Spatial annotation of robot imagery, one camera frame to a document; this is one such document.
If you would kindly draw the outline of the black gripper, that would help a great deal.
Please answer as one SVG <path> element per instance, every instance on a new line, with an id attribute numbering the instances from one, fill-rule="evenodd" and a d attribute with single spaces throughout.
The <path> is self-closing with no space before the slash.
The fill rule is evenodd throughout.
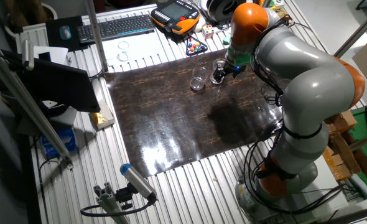
<path id="1" fill-rule="evenodd" d="M 222 74 L 221 74 L 221 69 L 216 68 L 213 73 L 213 79 L 215 82 L 222 83 L 227 75 L 232 74 L 233 77 L 237 77 L 240 73 L 244 72 L 245 70 L 246 70 L 245 65 L 242 65 L 242 66 L 232 65 L 228 62 L 225 62 L 223 66 Z"/>

